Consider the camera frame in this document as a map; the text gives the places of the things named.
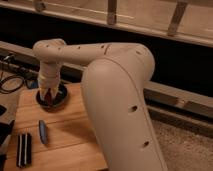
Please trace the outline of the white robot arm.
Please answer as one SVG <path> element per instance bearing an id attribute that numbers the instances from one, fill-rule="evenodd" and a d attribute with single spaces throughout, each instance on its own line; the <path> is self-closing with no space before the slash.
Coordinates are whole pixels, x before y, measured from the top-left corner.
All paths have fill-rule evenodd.
<path id="1" fill-rule="evenodd" d="M 81 92 L 109 171 L 168 171 L 144 98 L 155 61 L 139 43 L 68 45 L 41 40 L 33 53 L 40 61 L 40 98 L 52 105 L 64 62 L 85 68 Z"/>

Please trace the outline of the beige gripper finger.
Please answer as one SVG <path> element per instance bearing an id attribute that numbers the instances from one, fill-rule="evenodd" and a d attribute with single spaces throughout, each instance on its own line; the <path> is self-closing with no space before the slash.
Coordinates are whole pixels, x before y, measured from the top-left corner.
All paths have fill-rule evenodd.
<path id="1" fill-rule="evenodd" d="M 56 98 L 58 91 L 59 91 L 59 86 L 51 88 L 52 99 Z"/>
<path id="2" fill-rule="evenodd" d="M 40 94 L 40 99 L 41 100 L 45 99 L 46 93 L 47 93 L 47 89 L 46 88 L 39 88 L 39 94 Z"/>

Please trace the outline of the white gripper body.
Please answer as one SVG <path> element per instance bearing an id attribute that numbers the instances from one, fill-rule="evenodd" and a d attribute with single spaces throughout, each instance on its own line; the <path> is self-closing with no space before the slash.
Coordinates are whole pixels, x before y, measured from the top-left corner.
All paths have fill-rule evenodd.
<path id="1" fill-rule="evenodd" d="M 60 83 L 60 63 L 41 63 L 38 84 L 42 89 L 56 88 Z"/>

